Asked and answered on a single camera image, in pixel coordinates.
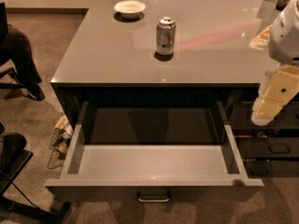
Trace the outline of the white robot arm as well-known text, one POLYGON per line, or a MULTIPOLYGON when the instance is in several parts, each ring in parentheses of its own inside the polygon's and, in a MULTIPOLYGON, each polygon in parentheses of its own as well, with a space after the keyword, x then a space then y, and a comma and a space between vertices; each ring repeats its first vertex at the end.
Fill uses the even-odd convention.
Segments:
POLYGON ((268 48, 270 58, 279 62, 276 71, 265 72, 252 107, 251 121, 265 126, 299 93, 299 0, 291 0, 249 46, 268 48))

